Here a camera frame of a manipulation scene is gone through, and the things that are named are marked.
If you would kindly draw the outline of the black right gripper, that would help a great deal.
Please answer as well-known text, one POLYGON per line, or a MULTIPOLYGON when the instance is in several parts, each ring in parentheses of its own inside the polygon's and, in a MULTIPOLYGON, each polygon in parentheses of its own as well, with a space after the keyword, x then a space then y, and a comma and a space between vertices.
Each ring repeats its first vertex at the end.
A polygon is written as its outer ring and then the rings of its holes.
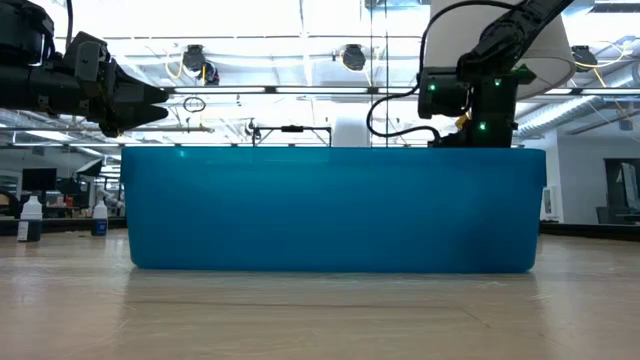
POLYGON ((513 132, 518 125, 512 116, 498 116, 473 120, 468 114, 460 116, 457 132, 429 142, 435 148, 510 148, 513 132))

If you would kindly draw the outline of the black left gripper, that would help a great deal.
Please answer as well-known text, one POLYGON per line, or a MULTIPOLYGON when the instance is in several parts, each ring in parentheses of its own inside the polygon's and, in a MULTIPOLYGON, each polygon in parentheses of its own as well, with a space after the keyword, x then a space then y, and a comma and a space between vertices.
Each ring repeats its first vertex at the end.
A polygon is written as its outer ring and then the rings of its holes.
POLYGON ((119 102, 160 104, 169 94, 126 73, 116 62, 100 62, 97 79, 79 80, 74 69, 65 62, 59 69, 70 80, 61 91, 60 114, 84 116, 97 123, 102 134, 116 138, 126 131, 164 119, 169 112, 157 106, 124 106, 114 108, 119 102))

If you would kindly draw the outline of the black softbox light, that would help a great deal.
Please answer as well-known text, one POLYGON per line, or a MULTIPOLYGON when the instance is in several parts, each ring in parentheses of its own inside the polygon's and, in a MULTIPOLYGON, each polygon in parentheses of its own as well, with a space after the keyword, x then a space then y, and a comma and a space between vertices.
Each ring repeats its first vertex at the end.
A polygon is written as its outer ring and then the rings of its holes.
POLYGON ((96 159, 90 161, 75 171, 76 175, 87 176, 87 177, 97 177, 100 175, 103 167, 103 160, 96 159))

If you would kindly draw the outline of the grey horizontal pipe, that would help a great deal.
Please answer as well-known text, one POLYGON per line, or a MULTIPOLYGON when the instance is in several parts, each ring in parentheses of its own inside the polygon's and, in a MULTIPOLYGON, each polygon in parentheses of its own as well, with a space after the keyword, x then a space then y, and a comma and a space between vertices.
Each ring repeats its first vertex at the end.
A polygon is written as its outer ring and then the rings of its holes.
MULTIPOLYGON (((99 127, 83 128, 83 127, 62 127, 62 128, 39 128, 39 127, 2 127, 0 126, 0 133, 9 132, 70 132, 70 133, 103 133, 99 127)), ((128 130, 114 130, 114 133, 122 134, 127 132, 180 132, 180 133, 195 133, 206 132, 214 133, 215 129, 210 127, 138 127, 128 130)))

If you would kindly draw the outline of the overhead black frame bar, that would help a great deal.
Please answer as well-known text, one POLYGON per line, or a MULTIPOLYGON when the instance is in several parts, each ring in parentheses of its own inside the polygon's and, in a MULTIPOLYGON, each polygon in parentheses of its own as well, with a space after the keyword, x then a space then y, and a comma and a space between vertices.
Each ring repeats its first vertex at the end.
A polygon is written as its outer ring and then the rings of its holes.
POLYGON ((168 94, 222 95, 222 94, 403 94, 412 87, 308 87, 308 86, 222 86, 222 87, 164 87, 168 94))

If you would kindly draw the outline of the dark framed window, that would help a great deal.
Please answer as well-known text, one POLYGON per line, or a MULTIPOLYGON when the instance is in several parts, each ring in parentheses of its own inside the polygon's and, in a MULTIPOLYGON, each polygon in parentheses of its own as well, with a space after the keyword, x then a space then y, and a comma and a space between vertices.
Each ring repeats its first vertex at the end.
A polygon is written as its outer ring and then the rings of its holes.
POLYGON ((619 216, 640 215, 640 158, 605 160, 607 206, 619 216))

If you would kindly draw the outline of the small dark blue dropper bottle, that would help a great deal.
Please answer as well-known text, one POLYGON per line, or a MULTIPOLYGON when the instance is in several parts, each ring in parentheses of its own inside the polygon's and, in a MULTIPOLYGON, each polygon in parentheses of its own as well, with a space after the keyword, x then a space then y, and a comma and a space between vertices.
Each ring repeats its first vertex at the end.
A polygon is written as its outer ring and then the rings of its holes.
POLYGON ((92 213, 92 236, 105 236, 108 231, 108 208, 103 200, 94 207, 92 213))

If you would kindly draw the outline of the small black dropper bottle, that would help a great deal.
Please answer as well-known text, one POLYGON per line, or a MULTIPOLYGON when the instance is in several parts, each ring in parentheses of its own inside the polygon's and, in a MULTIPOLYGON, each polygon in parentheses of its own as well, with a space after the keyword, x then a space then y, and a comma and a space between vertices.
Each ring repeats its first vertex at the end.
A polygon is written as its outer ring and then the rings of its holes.
POLYGON ((43 210, 37 196, 31 196, 20 214, 17 241, 38 242, 42 233, 43 210))

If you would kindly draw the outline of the blue plastic bin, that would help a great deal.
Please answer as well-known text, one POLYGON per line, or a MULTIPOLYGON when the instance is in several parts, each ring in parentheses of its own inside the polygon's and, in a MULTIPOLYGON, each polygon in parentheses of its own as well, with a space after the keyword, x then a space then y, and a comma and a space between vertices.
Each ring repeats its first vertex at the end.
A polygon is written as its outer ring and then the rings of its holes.
POLYGON ((535 262, 536 149, 128 147, 144 269, 520 273, 535 262))

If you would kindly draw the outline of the black computer monitor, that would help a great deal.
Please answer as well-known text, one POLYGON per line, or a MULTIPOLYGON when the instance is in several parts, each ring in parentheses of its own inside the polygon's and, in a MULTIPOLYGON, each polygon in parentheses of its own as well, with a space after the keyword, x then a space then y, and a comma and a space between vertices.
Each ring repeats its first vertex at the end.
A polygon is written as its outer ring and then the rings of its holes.
POLYGON ((56 186, 56 168, 24 168, 22 170, 22 189, 25 191, 53 191, 56 186))

